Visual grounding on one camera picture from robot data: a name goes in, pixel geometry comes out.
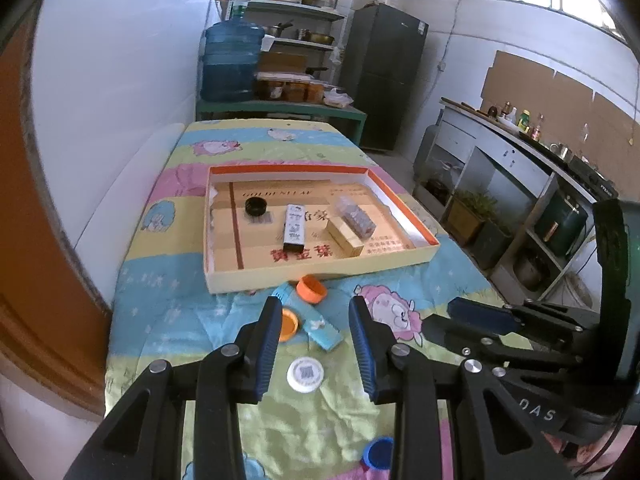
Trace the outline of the person's right hand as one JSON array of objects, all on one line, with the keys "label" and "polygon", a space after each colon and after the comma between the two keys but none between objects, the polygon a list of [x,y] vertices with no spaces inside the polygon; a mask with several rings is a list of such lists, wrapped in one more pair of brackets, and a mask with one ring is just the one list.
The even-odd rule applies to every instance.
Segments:
[{"label": "person's right hand", "polygon": [[[623,454],[624,449],[634,436],[636,430],[636,426],[625,425],[620,428],[620,431],[610,446],[585,472],[585,478],[602,479],[604,474],[611,469]],[[570,468],[570,471],[574,474],[580,468],[585,466],[585,464],[588,464],[594,456],[601,452],[602,448],[605,447],[605,443],[608,442],[608,439],[612,434],[613,431],[610,430],[600,440],[597,440],[597,442],[587,445],[574,445],[568,441],[550,436],[550,434],[544,434],[544,437],[548,440],[554,449],[554,452],[561,456],[565,465]]]}]

